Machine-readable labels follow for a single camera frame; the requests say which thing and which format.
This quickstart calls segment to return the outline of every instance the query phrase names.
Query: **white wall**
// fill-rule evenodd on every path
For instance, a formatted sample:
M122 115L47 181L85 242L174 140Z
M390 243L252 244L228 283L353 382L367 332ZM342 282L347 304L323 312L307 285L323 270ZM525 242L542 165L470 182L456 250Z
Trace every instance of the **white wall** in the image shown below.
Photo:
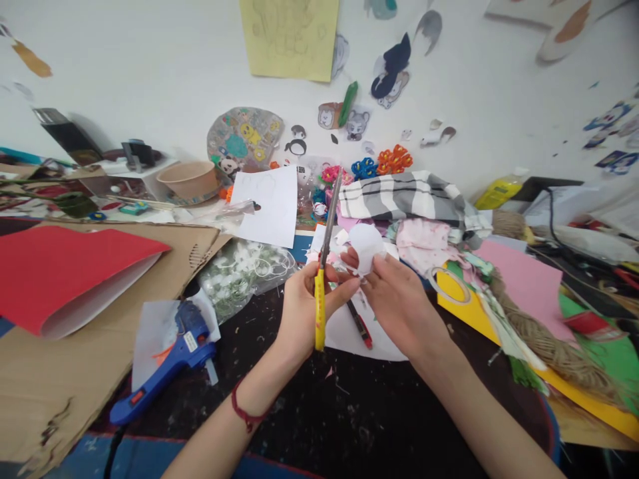
M393 148L400 132L411 128L407 147L416 165L469 196L514 166L542 176L599 177L593 164L614 144L583 151L592 133L582 127L634 92L638 4L599 20L576 52L544 65L535 60L544 29L485 17L488 0L436 0L444 24L439 44L426 58L411 57L411 82L399 102L384 110L368 94L373 64L405 31L412 29L412 35L425 3L402 0L396 18L378 21L366 17L363 0L341 0L337 30L351 54L345 72L322 84L252 77L236 1L4 0L0 15L51 66L53 77L36 77L0 39L0 84L19 81L33 91L34 106L80 117L104 149L142 138L179 159L205 160L215 118L233 106L256 106L284 118L284 142L288 128L301 124L308 154L350 165L363 156L360 145L333 145L317 125L317 113L319 104L341 101L356 79L359 102L374 109L365 139ZM599 86L589 90L596 81ZM68 158L30 107L19 93L0 88L0 146ZM452 122L458 135L422 150L419 138L435 117ZM283 157L282 147L274 158Z

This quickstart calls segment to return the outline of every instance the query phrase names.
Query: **forearm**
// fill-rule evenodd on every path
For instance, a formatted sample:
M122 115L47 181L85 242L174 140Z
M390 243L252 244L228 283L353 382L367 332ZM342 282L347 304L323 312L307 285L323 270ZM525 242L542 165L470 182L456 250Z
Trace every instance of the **forearm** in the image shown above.
M413 366L437 395L492 479L564 478L528 433L486 389L459 348Z
M298 368L271 346L238 387L238 406L251 416L263 415ZM257 427L247 432L228 396L186 443L163 478L231 477Z

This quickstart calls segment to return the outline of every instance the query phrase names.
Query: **hand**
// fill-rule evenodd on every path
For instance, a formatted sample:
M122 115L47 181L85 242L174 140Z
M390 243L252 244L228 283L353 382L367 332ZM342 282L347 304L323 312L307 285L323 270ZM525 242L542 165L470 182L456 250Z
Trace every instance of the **hand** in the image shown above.
M351 247L341 260L357 268ZM373 259L373 271L361 285L373 312L395 346L412 362L454 344L442 318L428 300L417 274L390 255Z
M318 263L308 263L303 269L292 275L284 287L284 310L278 337L274 346L288 359L301 365L313 352L315 347L315 276ZM338 308L346 304L359 289L357 278L348 279L348 275L338 277L335 268L326 265L325 280L338 282L347 281L331 291L325 284L326 291L326 321Z

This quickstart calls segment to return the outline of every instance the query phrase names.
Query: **pen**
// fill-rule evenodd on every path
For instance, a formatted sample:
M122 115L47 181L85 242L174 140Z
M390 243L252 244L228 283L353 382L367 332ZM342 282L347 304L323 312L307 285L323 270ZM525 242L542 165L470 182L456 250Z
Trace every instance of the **pen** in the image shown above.
M351 311L351 316L353 317L353 321L355 321L355 326L357 326L357 330L359 331L359 334L361 335L361 338L363 339L364 344L366 345L368 349L372 349L373 339L371 338L371 335L368 332L368 328L366 327L364 320L361 318L361 316L357 312L357 309L355 309L355 305L350 299L348 300L346 305L348 306L349 311Z

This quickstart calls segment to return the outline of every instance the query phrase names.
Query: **yellow paper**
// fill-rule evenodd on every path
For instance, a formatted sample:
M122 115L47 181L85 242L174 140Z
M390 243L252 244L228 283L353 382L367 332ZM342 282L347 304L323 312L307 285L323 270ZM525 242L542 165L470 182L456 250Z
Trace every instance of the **yellow paper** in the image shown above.
M437 275L437 284L452 298L457 298L459 296L459 286L455 280L451 279L448 275ZM437 304L460 318L468 326L479 331L495 344L499 345L499 338L493 330L493 326L486 316L486 313L484 313L479 298L474 292L471 291L471 302L466 305L453 304L441 295L437 295ZM634 415L627 412L621 412L614 406L608 406L603 402L593 399L561 379L557 373L550 368L545 371L535 370L535 372L540 378L551 384L560 393L581 406L583 409L587 410L590 414L614 427L616 430L625 434L632 440L639 442L639 419L637 419Z
M329 82L339 0L240 0L253 75Z

